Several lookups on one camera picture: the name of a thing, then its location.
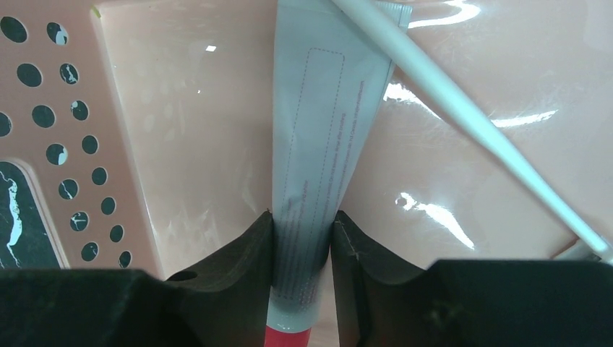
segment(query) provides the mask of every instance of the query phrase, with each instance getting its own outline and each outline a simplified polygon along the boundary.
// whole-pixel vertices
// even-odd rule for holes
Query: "white squeeze tube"
[[[406,31],[410,7],[373,6]],[[393,70],[390,57],[330,0],[279,0],[267,320],[274,330],[300,333],[317,320],[330,227]]]
[[[547,184],[485,113],[370,0],[332,0],[462,130],[495,155],[603,261],[612,248]]]

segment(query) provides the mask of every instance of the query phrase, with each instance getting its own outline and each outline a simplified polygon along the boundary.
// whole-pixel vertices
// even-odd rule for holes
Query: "red cap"
[[[264,347],[307,347],[311,329],[300,333],[284,333],[266,327],[266,339]]]

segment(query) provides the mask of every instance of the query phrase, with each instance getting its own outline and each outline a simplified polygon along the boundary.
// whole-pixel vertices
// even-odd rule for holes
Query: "shiny plastic surface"
[[[613,3],[405,1],[409,35],[611,237]],[[101,24],[164,271],[271,206],[276,2],[115,1]],[[397,73],[341,205],[422,267],[551,257],[575,237]],[[326,287],[312,346],[334,346]]]

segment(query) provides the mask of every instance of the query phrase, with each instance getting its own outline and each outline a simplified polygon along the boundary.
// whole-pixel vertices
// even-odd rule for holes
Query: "beige plastic tray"
[[[610,239],[613,3],[403,2],[413,5],[409,35]],[[130,252],[128,267],[164,278],[271,206],[275,9],[273,0],[0,1],[0,18],[27,32],[22,43],[0,33],[0,112],[12,123],[0,162],[25,173],[61,266],[119,267]],[[50,23],[66,30],[66,45],[50,39]],[[39,86],[20,82],[26,63]],[[63,64],[77,70],[75,84],[62,79]],[[575,239],[412,87],[393,77],[343,201],[362,229],[422,267],[440,257],[549,258]],[[77,100],[89,111],[83,121],[71,112]],[[51,127],[36,124],[40,105],[53,111]],[[94,154],[82,149],[87,136]],[[48,162],[52,144],[67,150],[63,165]],[[103,185],[92,181],[99,167]],[[59,194],[66,179],[78,184],[71,200]],[[8,187],[0,177],[0,197]],[[79,211],[89,223],[73,231]],[[124,235],[113,242],[117,225]],[[88,262],[90,242],[98,251]],[[313,346],[336,344],[331,288]]]

